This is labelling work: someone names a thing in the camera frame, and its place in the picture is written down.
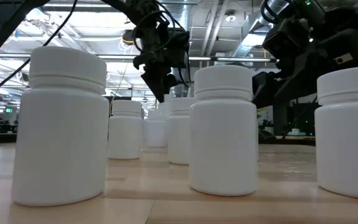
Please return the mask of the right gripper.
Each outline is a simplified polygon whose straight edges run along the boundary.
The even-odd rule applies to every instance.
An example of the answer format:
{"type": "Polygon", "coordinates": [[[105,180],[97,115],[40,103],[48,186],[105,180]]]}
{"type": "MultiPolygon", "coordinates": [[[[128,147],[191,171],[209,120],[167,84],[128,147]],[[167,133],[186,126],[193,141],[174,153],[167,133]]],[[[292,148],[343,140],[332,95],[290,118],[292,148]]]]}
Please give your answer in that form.
{"type": "Polygon", "coordinates": [[[275,74],[275,104],[316,93],[318,77],[326,73],[358,67],[358,31],[347,29],[327,39],[314,39],[307,51],[303,71],[275,74]]]}

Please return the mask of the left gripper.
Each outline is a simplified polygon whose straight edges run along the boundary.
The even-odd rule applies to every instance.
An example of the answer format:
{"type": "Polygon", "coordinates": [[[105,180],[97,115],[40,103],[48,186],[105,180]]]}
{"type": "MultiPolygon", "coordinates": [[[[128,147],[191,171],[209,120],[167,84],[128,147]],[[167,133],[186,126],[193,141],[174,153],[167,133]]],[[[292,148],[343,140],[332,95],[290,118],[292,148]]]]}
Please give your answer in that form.
{"type": "Polygon", "coordinates": [[[159,103],[165,101],[164,95],[169,94],[171,87],[177,86],[175,75],[168,66],[164,48],[168,42],[168,21],[162,18],[142,18],[133,30],[134,40],[140,39],[141,46],[134,42],[140,55],[133,59],[133,66],[139,69],[144,65],[141,75],[159,103]]]}

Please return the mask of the white ball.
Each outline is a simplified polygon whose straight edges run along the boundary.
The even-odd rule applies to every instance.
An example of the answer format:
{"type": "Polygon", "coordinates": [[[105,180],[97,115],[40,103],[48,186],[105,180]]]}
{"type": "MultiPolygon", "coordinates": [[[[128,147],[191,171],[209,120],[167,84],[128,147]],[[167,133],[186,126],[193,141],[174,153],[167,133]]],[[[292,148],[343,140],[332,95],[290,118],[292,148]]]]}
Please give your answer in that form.
{"type": "Polygon", "coordinates": [[[80,202],[104,190],[107,68],[82,50],[39,47],[21,97],[12,200],[29,206],[80,202]]]}
{"type": "Polygon", "coordinates": [[[238,65],[198,70],[190,108],[190,187],[242,196],[258,184],[257,108],[252,71],[238,65]]]}

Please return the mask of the green plant in white pot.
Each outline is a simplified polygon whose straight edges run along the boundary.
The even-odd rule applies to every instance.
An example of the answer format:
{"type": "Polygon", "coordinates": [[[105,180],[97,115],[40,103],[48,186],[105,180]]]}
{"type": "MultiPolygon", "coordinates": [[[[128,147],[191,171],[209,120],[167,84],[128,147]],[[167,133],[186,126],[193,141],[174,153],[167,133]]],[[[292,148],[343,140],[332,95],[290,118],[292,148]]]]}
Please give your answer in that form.
{"type": "Polygon", "coordinates": [[[266,129],[271,124],[269,114],[265,108],[257,110],[257,125],[259,132],[259,139],[267,139],[271,136],[271,132],[266,129]]]}

